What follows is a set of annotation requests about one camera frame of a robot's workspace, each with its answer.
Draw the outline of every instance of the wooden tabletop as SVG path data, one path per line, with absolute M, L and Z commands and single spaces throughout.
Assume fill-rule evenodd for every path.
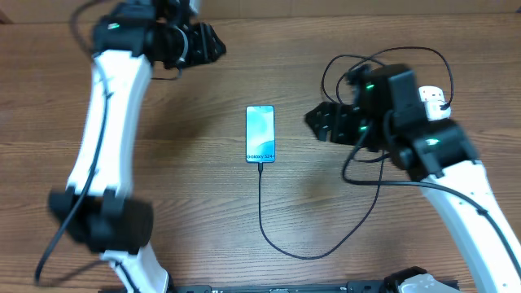
M 416 188 L 382 189 L 367 222 L 321 260 L 284 256 L 262 238 L 257 170 L 246 164 L 245 107 L 276 108 L 278 158 L 264 172 L 265 231 L 283 249 L 313 256 L 334 246 L 366 213 L 374 187 L 340 180 L 350 146 L 317 141 L 304 114 L 321 101 L 323 70 L 338 54 L 369 55 L 393 46 L 441 51 L 454 74 L 453 118 L 481 153 L 497 201 L 521 234 L 521 18 L 440 15 L 218 20 L 228 54 L 185 70 L 180 81 L 153 81 L 142 105 L 134 156 L 135 196 L 152 202 L 152 243 L 178 285 L 341 283 L 381 279 L 418 265 L 472 291 L 465 262 L 434 208 Z M 51 187 L 64 188 L 77 157 L 90 96 L 90 66 L 66 24 L 0 25 L 0 291 L 37 292 L 33 271 L 57 222 Z M 407 63 L 419 85 L 448 97 L 441 60 L 426 51 L 385 54 Z M 354 60 L 333 66 L 326 88 Z M 156 69 L 170 77 L 175 72 Z M 351 98 L 341 86 L 345 100 Z M 357 178 L 378 177 L 356 164 Z M 391 163 L 384 179 L 406 179 Z M 119 286 L 96 260 L 63 237 L 43 272 L 53 292 Z

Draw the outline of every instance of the blue phone screen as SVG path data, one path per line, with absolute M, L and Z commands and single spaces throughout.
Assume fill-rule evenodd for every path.
M 246 108 L 246 161 L 275 161 L 275 109 L 273 106 Z

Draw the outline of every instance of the phone screen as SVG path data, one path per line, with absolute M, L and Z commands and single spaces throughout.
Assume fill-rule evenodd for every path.
M 246 108 L 246 161 L 248 163 L 275 161 L 275 108 L 273 106 Z

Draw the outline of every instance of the teal light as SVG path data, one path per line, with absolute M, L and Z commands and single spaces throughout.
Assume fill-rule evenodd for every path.
M 429 138 L 427 139 L 425 142 L 427 142 L 427 144 L 429 146 L 434 146 L 435 144 L 437 144 L 438 142 L 440 142 L 439 139 L 435 139 L 435 138 Z

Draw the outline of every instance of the wood grain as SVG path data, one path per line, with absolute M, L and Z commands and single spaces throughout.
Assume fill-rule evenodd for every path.
M 273 104 L 275 164 L 265 167 L 266 233 L 304 256 L 335 245 L 364 215 L 375 188 L 339 179 L 348 146 L 321 143 L 304 114 L 322 97 L 327 62 L 342 53 L 430 46 L 451 63 L 453 116 L 479 148 L 498 202 L 521 234 L 521 19 L 518 15 L 440 15 L 219 20 L 228 46 L 213 65 L 186 70 L 176 82 L 151 84 L 142 106 L 134 157 L 135 196 L 154 204 L 152 243 L 177 284 L 213 286 L 344 282 L 383 278 L 419 265 L 441 279 L 473 282 L 453 240 L 413 188 L 383 188 L 367 222 L 334 254 L 293 260 L 273 250 L 257 222 L 256 166 L 244 162 L 244 109 Z M 85 26 L 85 33 L 90 29 Z M 56 222 L 46 209 L 77 156 L 90 94 L 88 61 L 67 26 L 0 26 L 0 291 L 37 292 L 33 270 Z M 420 85 L 449 89 L 433 54 L 393 52 Z M 353 60 L 339 60 L 336 80 Z M 171 72 L 156 69 L 157 76 Z M 349 89 L 341 94 L 349 100 Z M 353 176 L 376 178 L 377 165 Z M 405 178 L 386 165 L 384 178 Z M 68 237 L 44 271 L 63 278 L 95 260 Z M 105 266 L 55 284 L 56 292 L 95 292 L 119 282 Z

